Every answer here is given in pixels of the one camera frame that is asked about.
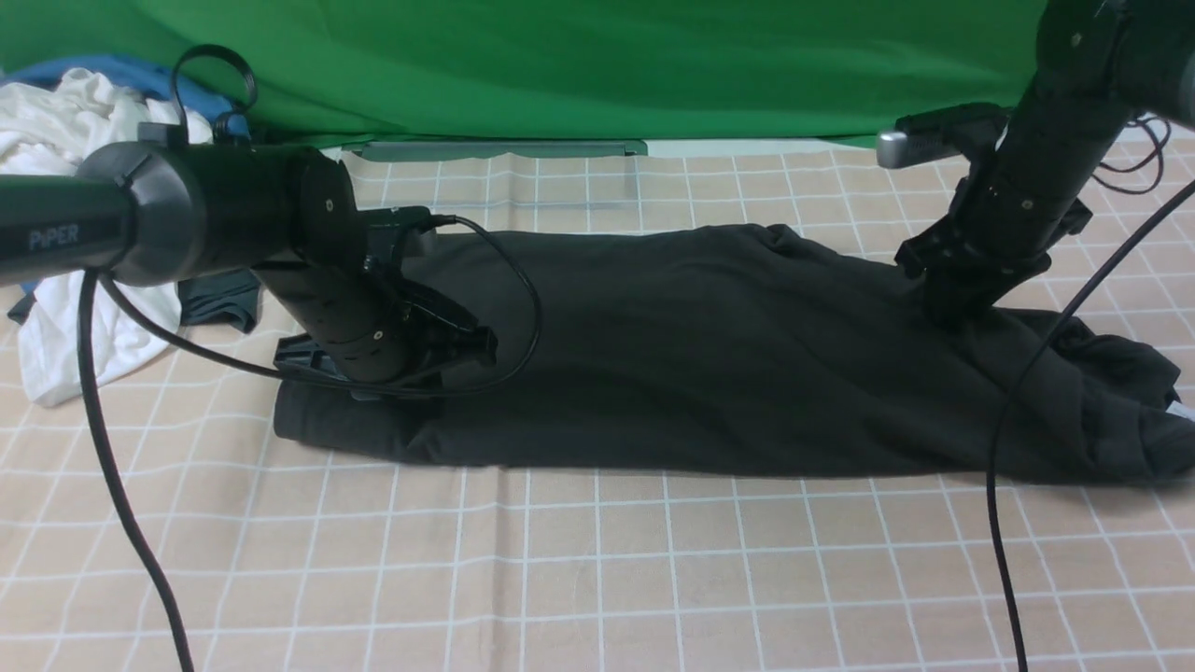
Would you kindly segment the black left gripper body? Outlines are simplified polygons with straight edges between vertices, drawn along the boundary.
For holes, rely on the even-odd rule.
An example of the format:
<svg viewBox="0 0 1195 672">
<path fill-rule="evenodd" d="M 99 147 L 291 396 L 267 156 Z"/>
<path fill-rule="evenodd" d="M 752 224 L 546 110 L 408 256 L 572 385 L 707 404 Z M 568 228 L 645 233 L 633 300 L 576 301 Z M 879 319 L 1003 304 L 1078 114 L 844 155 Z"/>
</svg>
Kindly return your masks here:
<svg viewBox="0 0 1195 672">
<path fill-rule="evenodd" d="M 366 226 L 333 231 L 318 257 L 315 226 L 269 216 L 252 226 L 252 271 L 304 328 L 281 342 L 272 369 L 283 383 L 422 399 L 443 395 L 441 374 L 465 364 L 492 367 L 497 337 L 459 303 L 402 275 L 368 251 Z"/>
</svg>

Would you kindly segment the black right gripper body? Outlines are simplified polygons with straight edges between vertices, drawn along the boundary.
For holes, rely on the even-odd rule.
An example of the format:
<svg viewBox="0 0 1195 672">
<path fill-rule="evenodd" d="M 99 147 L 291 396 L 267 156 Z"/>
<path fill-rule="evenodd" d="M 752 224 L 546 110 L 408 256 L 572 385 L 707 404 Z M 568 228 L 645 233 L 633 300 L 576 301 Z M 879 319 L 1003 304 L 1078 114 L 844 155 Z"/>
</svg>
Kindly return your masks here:
<svg viewBox="0 0 1195 672">
<path fill-rule="evenodd" d="M 1084 142 L 1005 140 L 980 149 L 946 214 L 899 248 L 902 271 L 921 281 L 923 313 L 955 328 L 1046 271 L 1092 172 Z"/>
</svg>

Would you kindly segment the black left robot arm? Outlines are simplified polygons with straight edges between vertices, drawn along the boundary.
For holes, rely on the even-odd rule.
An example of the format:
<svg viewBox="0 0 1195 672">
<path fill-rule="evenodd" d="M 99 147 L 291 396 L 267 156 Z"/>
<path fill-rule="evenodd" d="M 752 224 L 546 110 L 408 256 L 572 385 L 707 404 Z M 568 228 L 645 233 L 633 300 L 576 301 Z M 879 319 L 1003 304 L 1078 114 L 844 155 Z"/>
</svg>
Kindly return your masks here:
<svg viewBox="0 0 1195 672">
<path fill-rule="evenodd" d="M 402 276 L 447 218 L 358 209 L 347 169 L 319 149 L 116 142 L 72 177 L 5 175 L 1 204 L 6 286 L 252 271 L 304 330 L 264 371 L 276 380 L 422 399 L 443 395 L 445 371 L 496 362 L 490 328 Z"/>
</svg>

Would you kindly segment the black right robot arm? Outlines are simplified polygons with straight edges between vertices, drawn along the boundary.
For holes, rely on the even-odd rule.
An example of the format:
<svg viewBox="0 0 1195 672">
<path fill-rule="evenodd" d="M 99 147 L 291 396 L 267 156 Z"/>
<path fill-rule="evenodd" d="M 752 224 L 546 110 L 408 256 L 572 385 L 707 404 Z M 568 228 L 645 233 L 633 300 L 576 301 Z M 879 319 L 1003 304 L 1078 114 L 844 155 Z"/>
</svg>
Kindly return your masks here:
<svg viewBox="0 0 1195 672">
<path fill-rule="evenodd" d="M 927 317 L 960 325 L 1044 273 L 1091 220 L 1079 194 L 1130 120 L 1191 127 L 1191 65 L 1190 1 L 1050 1 L 1015 106 L 948 106 L 880 133 L 884 169 L 969 161 L 946 214 L 896 255 Z"/>
</svg>

